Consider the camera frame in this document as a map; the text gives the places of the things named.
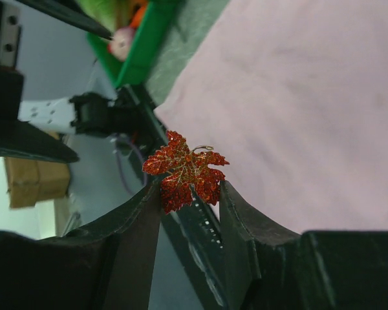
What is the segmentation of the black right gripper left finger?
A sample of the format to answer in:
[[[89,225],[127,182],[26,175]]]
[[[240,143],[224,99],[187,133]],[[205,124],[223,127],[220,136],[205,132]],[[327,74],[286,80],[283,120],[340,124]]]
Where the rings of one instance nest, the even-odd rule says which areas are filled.
[[[0,309],[147,309],[160,184],[62,237],[0,231]]]

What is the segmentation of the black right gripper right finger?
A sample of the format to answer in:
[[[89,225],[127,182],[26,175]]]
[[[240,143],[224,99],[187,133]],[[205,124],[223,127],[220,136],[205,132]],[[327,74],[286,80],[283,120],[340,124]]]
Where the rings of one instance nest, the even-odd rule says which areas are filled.
[[[221,183],[230,309],[388,309],[388,231],[297,234]]]

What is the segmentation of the red maple leaf brooch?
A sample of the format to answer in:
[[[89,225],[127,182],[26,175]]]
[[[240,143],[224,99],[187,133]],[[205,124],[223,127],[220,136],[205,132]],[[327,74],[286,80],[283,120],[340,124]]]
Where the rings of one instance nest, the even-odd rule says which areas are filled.
[[[176,131],[167,130],[166,136],[167,145],[150,155],[142,166],[149,175],[166,176],[160,184],[164,212],[169,214],[191,205],[194,194],[203,202],[216,205],[220,198],[220,182],[225,180],[225,175],[210,165],[225,166],[229,162],[208,145],[191,150],[186,138]]]

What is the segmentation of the pink t-shirt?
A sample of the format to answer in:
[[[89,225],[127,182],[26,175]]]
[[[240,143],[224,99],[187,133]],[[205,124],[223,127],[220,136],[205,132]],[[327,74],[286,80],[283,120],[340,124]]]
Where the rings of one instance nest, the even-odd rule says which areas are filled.
[[[230,1],[155,113],[290,230],[388,230],[388,1]]]

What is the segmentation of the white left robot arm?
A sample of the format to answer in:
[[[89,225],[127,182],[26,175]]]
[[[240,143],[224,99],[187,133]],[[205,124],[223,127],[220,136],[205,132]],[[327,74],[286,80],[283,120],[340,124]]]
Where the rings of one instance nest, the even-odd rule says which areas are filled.
[[[20,9],[0,1],[0,157],[74,163],[77,153],[51,132],[112,138],[116,150],[130,149],[140,160],[153,145],[143,110],[131,91],[115,99],[96,92],[24,100],[25,77],[17,69],[23,28]]]

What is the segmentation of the cardboard box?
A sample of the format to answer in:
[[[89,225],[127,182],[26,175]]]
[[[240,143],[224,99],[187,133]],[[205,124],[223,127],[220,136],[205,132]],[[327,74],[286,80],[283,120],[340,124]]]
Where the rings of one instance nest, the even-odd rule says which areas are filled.
[[[11,209],[34,207],[37,202],[66,196],[69,166],[64,163],[4,158]]]

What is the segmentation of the purple onion toy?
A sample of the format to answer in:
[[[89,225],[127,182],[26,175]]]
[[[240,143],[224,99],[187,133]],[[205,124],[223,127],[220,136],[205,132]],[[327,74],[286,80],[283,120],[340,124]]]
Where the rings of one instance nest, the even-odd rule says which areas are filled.
[[[119,61],[125,61],[129,55],[135,30],[130,27],[124,27],[117,30],[109,44],[107,45],[108,52]]]

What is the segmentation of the green plastic crate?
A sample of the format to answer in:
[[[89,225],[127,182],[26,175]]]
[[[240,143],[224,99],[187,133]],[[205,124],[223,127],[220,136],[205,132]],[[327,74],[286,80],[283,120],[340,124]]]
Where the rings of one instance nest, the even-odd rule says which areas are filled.
[[[148,3],[125,61],[120,61],[109,53],[107,42],[102,38],[92,33],[87,34],[90,46],[114,87],[137,85],[146,80],[180,4],[180,1]]]

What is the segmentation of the orange carrot toy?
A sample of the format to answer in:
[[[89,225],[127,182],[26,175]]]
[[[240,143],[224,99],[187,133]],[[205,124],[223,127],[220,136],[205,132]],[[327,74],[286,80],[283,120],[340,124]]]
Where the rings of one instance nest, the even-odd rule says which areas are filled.
[[[133,29],[137,29],[144,18],[149,1],[132,0],[129,3],[130,3],[130,13],[131,13],[129,26]]]

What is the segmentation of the green lettuce toy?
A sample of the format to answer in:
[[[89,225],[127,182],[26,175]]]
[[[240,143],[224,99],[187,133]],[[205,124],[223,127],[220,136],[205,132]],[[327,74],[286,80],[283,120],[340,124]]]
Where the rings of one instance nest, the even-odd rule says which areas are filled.
[[[132,16],[129,1],[78,0],[76,3],[85,14],[110,32],[127,26]]]

